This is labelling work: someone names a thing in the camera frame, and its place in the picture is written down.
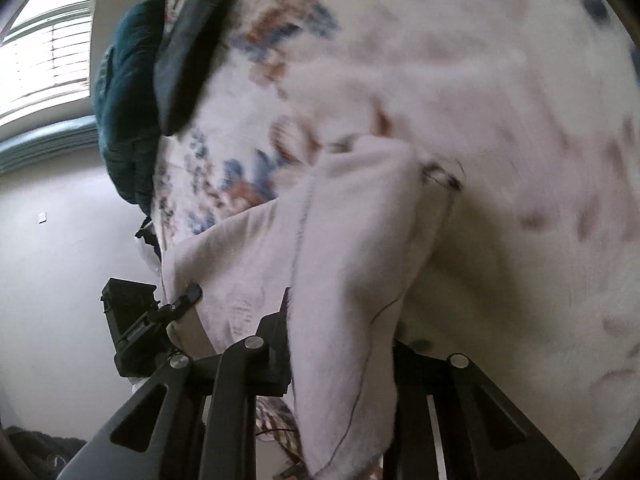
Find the beige knit garment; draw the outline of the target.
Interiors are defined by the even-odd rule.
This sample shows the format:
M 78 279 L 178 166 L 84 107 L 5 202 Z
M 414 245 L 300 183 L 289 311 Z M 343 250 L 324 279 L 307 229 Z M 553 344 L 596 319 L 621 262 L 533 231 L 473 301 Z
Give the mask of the beige knit garment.
M 288 402 L 307 467 L 317 479 L 360 477 L 392 442 L 394 333 L 458 187 L 404 141 L 344 141 L 275 200 L 165 252 L 167 297 L 203 291 L 169 338 L 212 356 L 285 308 Z

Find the teal folded quilt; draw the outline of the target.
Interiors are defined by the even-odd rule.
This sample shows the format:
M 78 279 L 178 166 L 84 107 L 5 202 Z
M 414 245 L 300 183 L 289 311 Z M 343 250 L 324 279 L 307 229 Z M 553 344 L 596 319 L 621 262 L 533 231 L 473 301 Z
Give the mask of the teal folded quilt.
M 154 64 L 165 25 L 165 0 L 144 0 L 119 22 L 92 88 L 99 150 L 118 195 L 148 216 L 160 124 Z

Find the window with metal bars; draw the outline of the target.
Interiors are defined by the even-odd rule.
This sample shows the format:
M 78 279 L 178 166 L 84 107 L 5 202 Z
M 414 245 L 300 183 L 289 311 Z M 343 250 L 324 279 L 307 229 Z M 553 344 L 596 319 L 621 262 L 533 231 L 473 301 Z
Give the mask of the window with metal bars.
M 1 123 L 89 95 L 92 0 L 27 0 L 1 44 Z

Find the black flat garment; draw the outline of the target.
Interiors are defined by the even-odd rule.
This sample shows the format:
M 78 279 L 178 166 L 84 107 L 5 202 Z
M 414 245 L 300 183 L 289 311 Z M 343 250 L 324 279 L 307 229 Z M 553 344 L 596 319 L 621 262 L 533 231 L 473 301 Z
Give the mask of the black flat garment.
M 158 50 L 153 89 L 158 124 L 172 136 L 190 120 L 235 0 L 186 0 Z

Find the floral fleece bed blanket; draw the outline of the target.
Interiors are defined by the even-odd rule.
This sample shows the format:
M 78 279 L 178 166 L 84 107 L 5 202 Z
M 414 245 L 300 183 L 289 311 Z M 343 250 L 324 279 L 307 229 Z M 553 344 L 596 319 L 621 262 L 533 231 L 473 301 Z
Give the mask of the floral fleece bed blanket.
M 190 124 L 160 144 L 163 258 L 358 136 L 459 182 L 393 341 L 465 354 L 579 478 L 603 477 L 639 418 L 624 25 L 601 0 L 238 0 Z

